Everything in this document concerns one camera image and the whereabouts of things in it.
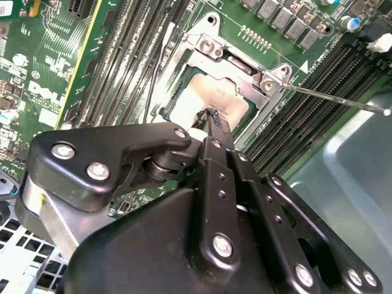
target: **black wire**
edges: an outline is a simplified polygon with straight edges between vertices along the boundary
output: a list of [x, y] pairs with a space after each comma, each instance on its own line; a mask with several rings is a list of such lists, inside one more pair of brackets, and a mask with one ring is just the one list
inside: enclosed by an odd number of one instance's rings
[[145, 115], [143, 117], [143, 124], [147, 123], [147, 116], [148, 116], [148, 112], [149, 112], [149, 107], [151, 105], [151, 99], [153, 98], [154, 87], [155, 87], [157, 77], [158, 77], [159, 64], [161, 63], [161, 61], [164, 57], [164, 52], [166, 49], [166, 46], [164, 46], [164, 47], [162, 47], [162, 46], [163, 46], [163, 44], [161, 44], [161, 46], [160, 46], [159, 57], [154, 65], [154, 71], [153, 71], [153, 75], [151, 77], [151, 84], [148, 89], [148, 95], [147, 95], [147, 100], [146, 100], [146, 110], [145, 110]]

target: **cable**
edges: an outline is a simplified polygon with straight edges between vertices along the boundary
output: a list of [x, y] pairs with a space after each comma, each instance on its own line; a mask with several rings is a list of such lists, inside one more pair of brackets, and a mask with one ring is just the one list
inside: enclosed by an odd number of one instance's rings
[[151, 99], [153, 98], [153, 92], [154, 92], [154, 87], [155, 87], [157, 76], [158, 76], [159, 65], [161, 64], [161, 62], [164, 58], [164, 53], [165, 53], [167, 44], [169, 43], [170, 37], [172, 36], [172, 33], [173, 33], [175, 26], [176, 26], [176, 24], [171, 21], [168, 24], [164, 38], [162, 39], [159, 57], [154, 65], [154, 71], [153, 71], [153, 75], [151, 77], [151, 84], [148, 89], [148, 95], [147, 95], [147, 100], [146, 100], [146, 109], [145, 109], [145, 114], [143, 116], [143, 124], [147, 123], [148, 111], [149, 111], [149, 107], [151, 105]]

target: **metal bolt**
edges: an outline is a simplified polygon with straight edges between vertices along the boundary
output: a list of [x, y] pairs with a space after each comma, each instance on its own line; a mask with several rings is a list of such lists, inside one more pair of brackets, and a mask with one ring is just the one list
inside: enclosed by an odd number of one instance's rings
[[73, 158], [73, 156], [75, 156], [75, 150], [71, 146], [66, 145], [66, 144], [54, 145], [51, 148], [51, 153], [55, 157], [60, 158], [60, 159], [64, 159], [64, 160], [71, 159], [71, 158]]
[[213, 238], [213, 245], [215, 251], [221, 257], [229, 257], [233, 253], [233, 247], [229, 240], [222, 235], [215, 235]]
[[174, 133], [176, 133], [176, 135], [179, 136], [180, 138], [185, 138], [186, 137], [185, 132], [183, 130], [181, 130], [181, 129], [175, 129]]
[[109, 169], [106, 165], [95, 162], [88, 166], [87, 174], [90, 178], [96, 179], [97, 181], [103, 181], [109, 178]]
[[221, 147], [221, 143], [218, 140], [212, 140], [212, 144], [216, 147], [216, 148], [220, 148]]
[[281, 186], [281, 185], [282, 185], [282, 182], [281, 182], [280, 179], [278, 179], [277, 177], [273, 176], [273, 177], [272, 177], [272, 180], [273, 180], [273, 182], [274, 182], [276, 185], [278, 185], [278, 186]]
[[353, 269], [349, 268], [347, 270], [347, 273], [349, 274], [349, 277], [351, 279], [351, 281], [353, 281], [353, 283], [357, 286], [362, 286], [362, 280], [360, 278], [360, 276], [356, 273], [356, 271], [354, 271]]
[[296, 265], [295, 272], [302, 284], [304, 284], [307, 287], [313, 286], [312, 275], [303, 265]]
[[365, 277], [366, 282], [368, 282], [371, 286], [377, 286], [377, 281], [374, 279], [374, 276], [371, 273], [368, 271], [363, 271], [363, 276]]
[[288, 73], [289, 73], [288, 67], [282, 67], [282, 69], [281, 69], [281, 75], [282, 75], [283, 77], [285, 77], [286, 75], [288, 75]]
[[115, 215], [116, 215], [116, 210], [114, 208], [109, 208], [108, 216], [115, 216]]
[[200, 43], [200, 50], [204, 54], [210, 54], [212, 51], [214, 51], [214, 43], [210, 40], [203, 40]]
[[274, 80], [271, 80], [270, 78], [266, 78], [260, 83], [260, 89], [263, 92], [271, 92], [274, 91], [276, 88], [277, 88], [277, 83]]
[[238, 157], [239, 157], [239, 159], [241, 159], [242, 161], [247, 161], [246, 156], [245, 156], [244, 154], [242, 154], [242, 153], [238, 153]]

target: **motherboard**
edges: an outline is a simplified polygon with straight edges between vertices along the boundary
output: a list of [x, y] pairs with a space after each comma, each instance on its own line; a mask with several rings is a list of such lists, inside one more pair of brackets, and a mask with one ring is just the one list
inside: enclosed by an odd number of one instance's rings
[[[392, 75], [390, 0], [15, 0], [2, 16], [0, 164], [16, 179], [40, 132], [189, 130], [210, 107], [259, 175], [288, 177], [355, 110], [281, 83], [366, 103]], [[121, 196], [110, 214], [175, 187]]]

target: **white connector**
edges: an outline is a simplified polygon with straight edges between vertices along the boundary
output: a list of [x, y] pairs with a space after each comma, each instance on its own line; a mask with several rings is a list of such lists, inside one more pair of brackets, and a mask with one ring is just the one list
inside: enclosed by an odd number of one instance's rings
[[386, 53], [392, 47], [392, 34], [390, 32], [382, 35], [376, 41], [369, 43], [367, 49], [372, 52]]

